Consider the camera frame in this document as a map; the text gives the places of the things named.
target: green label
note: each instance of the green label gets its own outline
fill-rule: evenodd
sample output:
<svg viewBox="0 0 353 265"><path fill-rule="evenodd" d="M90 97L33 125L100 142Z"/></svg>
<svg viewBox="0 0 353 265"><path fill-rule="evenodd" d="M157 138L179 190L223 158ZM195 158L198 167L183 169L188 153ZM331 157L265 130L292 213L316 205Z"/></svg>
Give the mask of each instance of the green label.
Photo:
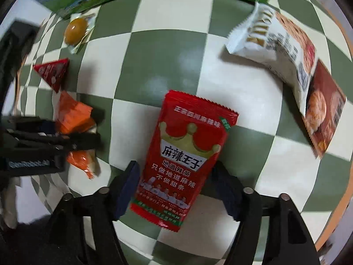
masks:
<svg viewBox="0 0 353 265"><path fill-rule="evenodd" d="M175 214L173 212L170 212L168 210L163 210L163 212L159 212L159 211L153 209L152 207L149 207L148 205L146 205L142 201L138 201L136 199L134 199L133 202L135 204L137 204L138 206L142 207L144 210L148 211L149 213L152 213L153 215L156 215L160 219L163 219L165 221L172 222L176 226L181 226L183 223L183 221L180 221L180 216L178 216L177 214Z"/></svg>
<svg viewBox="0 0 353 265"><path fill-rule="evenodd" d="M220 117L220 120L225 128L225 131L228 132L231 129L231 126L229 125L228 121L224 117Z"/></svg>

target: crown logo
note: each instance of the crown logo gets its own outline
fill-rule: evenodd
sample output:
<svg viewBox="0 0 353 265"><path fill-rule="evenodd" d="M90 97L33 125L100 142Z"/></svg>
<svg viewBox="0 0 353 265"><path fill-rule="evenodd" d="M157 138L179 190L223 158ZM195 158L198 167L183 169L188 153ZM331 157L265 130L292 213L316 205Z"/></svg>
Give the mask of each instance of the crown logo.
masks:
<svg viewBox="0 0 353 265"><path fill-rule="evenodd" d="M213 145L212 149L209 151L199 149L195 145L192 135L194 133L196 133L197 125L194 123L189 123L188 127L187 127L186 135L180 136L180 137L170 136L169 134L167 134L166 129L167 129L167 124L164 121L162 121L159 124L161 139L166 141L170 145L177 147L179 150L186 152L186 153L190 153L192 155L200 156L200 157L203 157L204 159L208 159L212 155L214 155L215 153L221 151L221 146L219 144Z"/></svg>

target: snack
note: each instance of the snack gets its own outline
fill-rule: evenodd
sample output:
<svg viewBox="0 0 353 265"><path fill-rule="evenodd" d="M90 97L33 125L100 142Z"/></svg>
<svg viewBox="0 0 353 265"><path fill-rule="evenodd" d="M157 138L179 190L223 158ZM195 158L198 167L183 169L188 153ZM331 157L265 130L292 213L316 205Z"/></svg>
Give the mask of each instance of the snack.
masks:
<svg viewBox="0 0 353 265"><path fill-rule="evenodd" d="M76 46L84 37L88 23L84 18L72 20L64 33L64 42L67 45Z"/></svg>
<svg viewBox="0 0 353 265"><path fill-rule="evenodd" d="M309 85L303 121L318 156L326 152L347 101L321 60Z"/></svg>
<svg viewBox="0 0 353 265"><path fill-rule="evenodd" d="M252 14L232 30L226 47L230 54L264 64L287 83L305 116L317 55L299 26L268 5L256 3Z"/></svg>
<svg viewBox="0 0 353 265"><path fill-rule="evenodd" d="M211 101L169 91L131 209L177 232L237 118Z"/></svg>
<svg viewBox="0 0 353 265"><path fill-rule="evenodd" d="M68 69L69 59L61 59L43 64L33 65L33 69L57 93L59 92L62 77Z"/></svg>
<svg viewBox="0 0 353 265"><path fill-rule="evenodd" d="M67 92L62 91L59 100L58 120L56 127L60 133L85 132L96 123L91 118L92 108L84 103L75 101ZM95 151L79 150L69 152L67 161L83 170L89 179L94 177Z"/></svg>

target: checkered tablecloth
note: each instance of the checkered tablecloth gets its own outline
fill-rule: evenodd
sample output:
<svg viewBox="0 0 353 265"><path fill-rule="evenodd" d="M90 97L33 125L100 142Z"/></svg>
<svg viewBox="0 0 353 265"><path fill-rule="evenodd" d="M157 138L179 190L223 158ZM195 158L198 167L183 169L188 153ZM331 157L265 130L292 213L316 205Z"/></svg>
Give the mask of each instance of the checkered tablecloth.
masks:
<svg viewBox="0 0 353 265"><path fill-rule="evenodd" d="M227 169L260 194L288 193L314 241L347 184L353 150L353 65L339 27L315 0L269 0L298 24L348 97L336 133L322 160L315 159L291 90L262 66L229 55L231 29L252 11L239 0L115 0L90 12L96 27L76 55L63 45L69 21L51 15L21 72L18 113L52 119L59 94L32 69L68 57L64 89L103 110L98 126L105 148L97 152L99 175L89 180L73 166L67 172L33 176L49 211L63 193L92 194L124 170L144 164L169 89L185 91L240 113L220 155ZM178 233L128 210L115 229L130 264L223 264L238 223L206 184ZM261 262L268 219L257 248Z"/></svg>

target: silver bolt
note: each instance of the silver bolt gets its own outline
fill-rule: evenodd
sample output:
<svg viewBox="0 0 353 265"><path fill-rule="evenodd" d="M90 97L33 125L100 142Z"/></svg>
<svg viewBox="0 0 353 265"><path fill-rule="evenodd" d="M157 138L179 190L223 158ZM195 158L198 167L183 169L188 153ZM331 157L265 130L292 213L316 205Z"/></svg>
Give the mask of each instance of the silver bolt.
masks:
<svg viewBox="0 0 353 265"><path fill-rule="evenodd" d="M66 193L66 194L64 195L64 200L65 200L65 201L69 201L71 198L73 198L73 196L72 196L71 193Z"/></svg>
<svg viewBox="0 0 353 265"><path fill-rule="evenodd" d="M109 187L102 187L98 190L100 194L107 194L109 192Z"/></svg>
<svg viewBox="0 0 353 265"><path fill-rule="evenodd" d="M253 194L254 193L254 190L251 187L244 187L243 191L246 194Z"/></svg>
<svg viewBox="0 0 353 265"><path fill-rule="evenodd" d="M289 199L291 199L287 193L282 193L281 198L285 201L288 201Z"/></svg>

